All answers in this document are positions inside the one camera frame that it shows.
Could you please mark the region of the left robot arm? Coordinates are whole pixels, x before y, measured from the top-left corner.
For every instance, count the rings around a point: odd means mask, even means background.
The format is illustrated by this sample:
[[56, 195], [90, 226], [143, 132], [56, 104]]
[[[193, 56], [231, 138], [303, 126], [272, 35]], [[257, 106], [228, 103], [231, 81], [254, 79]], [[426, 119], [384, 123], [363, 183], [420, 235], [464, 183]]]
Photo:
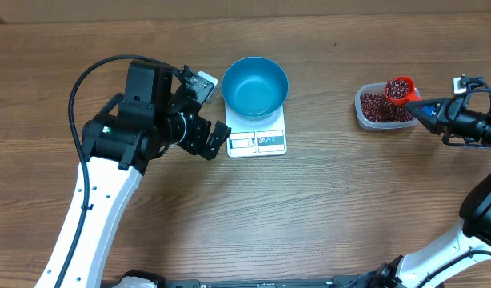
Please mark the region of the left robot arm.
[[38, 287], [98, 287], [123, 212], [149, 162], [171, 146], [212, 160], [230, 135], [222, 122], [199, 116], [218, 80], [206, 72], [181, 69], [153, 58], [124, 55], [130, 65], [125, 89], [77, 130], [74, 100], [85, 70], [69, 96], [68, 119], [79, 157], [70, 207]]

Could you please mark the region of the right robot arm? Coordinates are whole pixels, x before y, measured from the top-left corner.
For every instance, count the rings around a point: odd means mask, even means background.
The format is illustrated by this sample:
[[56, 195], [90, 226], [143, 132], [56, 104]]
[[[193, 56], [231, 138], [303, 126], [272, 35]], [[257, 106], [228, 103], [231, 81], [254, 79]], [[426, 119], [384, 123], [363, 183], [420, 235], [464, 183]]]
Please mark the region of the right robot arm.
[[[471, 95], [409, 102], [408, 111], [428, 130], [462, 138], [466, 146], [491, 148], [491, 99], [487, 113], [469, 110]], [[491, 260], [491, 173], [463, 201], [458, 222], [425, 248], [365, 274], [362, 287], [438, 287], [452, 276]]]

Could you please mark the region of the red beans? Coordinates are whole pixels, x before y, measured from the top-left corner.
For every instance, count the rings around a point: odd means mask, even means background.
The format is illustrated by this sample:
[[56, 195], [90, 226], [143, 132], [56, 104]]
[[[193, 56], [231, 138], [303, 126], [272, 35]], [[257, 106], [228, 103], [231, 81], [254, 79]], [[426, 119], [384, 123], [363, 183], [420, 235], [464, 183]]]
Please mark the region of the red beans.
[[361, 108], [371, 122], [395, 122], [387, 116], [387, 101], [383, 94], [362, 94]]

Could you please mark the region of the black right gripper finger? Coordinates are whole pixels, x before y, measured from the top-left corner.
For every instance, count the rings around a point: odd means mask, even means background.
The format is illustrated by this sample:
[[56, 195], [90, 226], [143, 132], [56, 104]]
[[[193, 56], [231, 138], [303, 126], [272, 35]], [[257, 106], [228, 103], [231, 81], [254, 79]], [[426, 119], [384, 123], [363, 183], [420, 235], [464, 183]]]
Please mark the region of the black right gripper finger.
[[412, 101], [408, 102], [405, 108], [411, 114], [439, 114], [441, 109], [449, 102], [449, 98]]
[[419, 114], [416, 119], [432, 134], [442, 134], [445, 131], [445, 121], [441, 116]]

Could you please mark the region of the red measuring scoop blue handle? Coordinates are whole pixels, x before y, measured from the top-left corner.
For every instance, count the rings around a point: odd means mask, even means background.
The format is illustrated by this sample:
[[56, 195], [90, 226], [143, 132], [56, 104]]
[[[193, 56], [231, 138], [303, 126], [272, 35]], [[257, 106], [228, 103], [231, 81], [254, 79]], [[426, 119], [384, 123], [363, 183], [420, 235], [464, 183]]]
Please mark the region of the red measuring scoop blue handle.
[[417, 105], [421, 97], [416, 93], [413, 79], [406, 76], [398, 76], [390, 79], [384, 87], [385, 100], [387, 101], [387, 116], [395, 122], [409, 121], [415, 113], [423, 116], [436, 116], [435, 105]]

